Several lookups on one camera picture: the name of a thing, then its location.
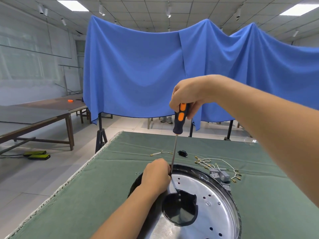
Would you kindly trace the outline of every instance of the orange object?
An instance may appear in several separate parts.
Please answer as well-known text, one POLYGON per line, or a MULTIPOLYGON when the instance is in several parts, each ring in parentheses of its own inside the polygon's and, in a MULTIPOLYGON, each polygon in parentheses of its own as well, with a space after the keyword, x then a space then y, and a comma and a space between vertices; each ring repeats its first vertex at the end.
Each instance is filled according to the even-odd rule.
POLYGON ((183 121, 183 119, 184 119, 184 113, 181 112, 181 113, 178 114, 178 120, 179 121, 183 121))
POLYGON ((180 110, 181 110, 182 112, 186 110, 186 103, 182 103, 182 104, 181 104, 180 110))

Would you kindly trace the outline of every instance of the orange and black screwdriver handle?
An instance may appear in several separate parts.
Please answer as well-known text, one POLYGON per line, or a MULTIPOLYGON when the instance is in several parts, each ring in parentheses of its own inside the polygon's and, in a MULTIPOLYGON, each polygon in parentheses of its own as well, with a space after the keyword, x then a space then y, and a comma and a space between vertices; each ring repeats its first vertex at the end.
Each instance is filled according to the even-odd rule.
POLYGON ((185 123, 186 116, 188 114, 190 107, 190 103, 181 103, 179 112, 175 112, 175 119, 174 119, 174 129, 173 132, 175 134, 182 134, 183 133, 183 125, 185 123))

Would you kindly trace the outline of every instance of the hand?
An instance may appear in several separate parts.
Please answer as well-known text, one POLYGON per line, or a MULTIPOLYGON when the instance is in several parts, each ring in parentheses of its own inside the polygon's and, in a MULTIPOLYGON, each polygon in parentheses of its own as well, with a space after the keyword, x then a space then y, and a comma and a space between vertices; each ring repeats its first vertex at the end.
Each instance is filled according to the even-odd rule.
POLYGON ((192 119, 198 109, 205 103, 213 102, 211 92, 208 91, 210 80, 219 75, 198 76, 178 82, 174 87, 169 106, 176 112, 179 104, 190 103, 187 119, 192 119))
POLYGON ((162 158, 156 159, 144 169, 141 186, 159 196, 166 191, 171 181, 169 172, 170 166, 168 163, 162 158))

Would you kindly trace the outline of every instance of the forearm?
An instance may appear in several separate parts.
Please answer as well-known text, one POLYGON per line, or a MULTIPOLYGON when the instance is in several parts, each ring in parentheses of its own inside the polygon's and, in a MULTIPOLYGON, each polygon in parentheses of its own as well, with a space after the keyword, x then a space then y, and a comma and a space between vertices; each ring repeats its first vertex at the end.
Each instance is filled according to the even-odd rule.
POLYGON ((157 195, 138 186, 91 239, 135 239, 157 195))
POLYGON ((274 162, 319 206, 319 111, 225 77, 210 77, 215 101, 258 140, 274 162))

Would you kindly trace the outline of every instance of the blue curtain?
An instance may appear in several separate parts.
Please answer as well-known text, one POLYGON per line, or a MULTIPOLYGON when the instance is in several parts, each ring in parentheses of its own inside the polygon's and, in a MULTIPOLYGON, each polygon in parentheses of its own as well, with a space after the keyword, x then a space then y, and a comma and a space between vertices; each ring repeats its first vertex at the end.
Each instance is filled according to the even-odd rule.
MULTIPOLYGON (((173 114, 183 79, 221 74, 284 99, 319 108, 319 48, 290 46, 250 24, 231 36, 210 20, 178 32, 147 33, 92 16, 85 48, 84 101, 92 113, 150 118, 173 114)), ((194 117, 234 119, 216 103, 194 117)))

